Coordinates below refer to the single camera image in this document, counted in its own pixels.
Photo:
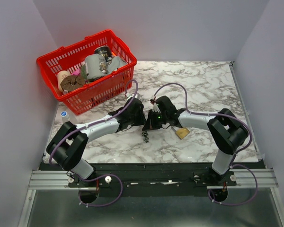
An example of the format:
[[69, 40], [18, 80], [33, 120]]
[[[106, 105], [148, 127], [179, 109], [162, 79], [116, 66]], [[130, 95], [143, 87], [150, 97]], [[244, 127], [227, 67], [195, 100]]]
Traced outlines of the astronaut keychain with keys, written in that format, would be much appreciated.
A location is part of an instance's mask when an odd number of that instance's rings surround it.
[[149, 142], [148, 132], [147, 131], [143, 131], [142, 132], [142, 136], [143, 136], [143, 141], [145, 143], [148, 143]]

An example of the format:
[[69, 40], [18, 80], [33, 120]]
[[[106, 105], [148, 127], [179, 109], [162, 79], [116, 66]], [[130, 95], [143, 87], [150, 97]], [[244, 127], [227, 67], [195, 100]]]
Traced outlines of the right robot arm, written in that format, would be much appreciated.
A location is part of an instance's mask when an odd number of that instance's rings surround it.
[[211, 133], [218, 153], [209, 170], [208, 179], [213, 185], [220, 185], [233, 163], [238, 148], [248, 137], [250, 129], [229, 109], [217, 113], [195, 113], [185, 108], [177, 109], [167, 96], [151, 100], [153, 108], [149, 110], [143, 131], [161, 129], [164, 124], [178, 128], [197, 128]]

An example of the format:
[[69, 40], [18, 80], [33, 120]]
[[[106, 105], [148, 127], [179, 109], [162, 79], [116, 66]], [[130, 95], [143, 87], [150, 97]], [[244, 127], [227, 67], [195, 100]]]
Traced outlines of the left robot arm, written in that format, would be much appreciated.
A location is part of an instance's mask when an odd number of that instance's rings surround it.
[[95, 183], [94, 167], [83, 157], [85, 147], [91, 141], [108, 134], [126, 130], [129, 126], [141, 126], [146, 123], [144, 105], [135, 98], [128, 98], [124, 107], [108, 113], [98, 121], [86, 124], [63, 123], [49, 142], [46, 152], [49, 161], [56, 161], [65, 171], [79, 176], [79, 181], [86, 187]]

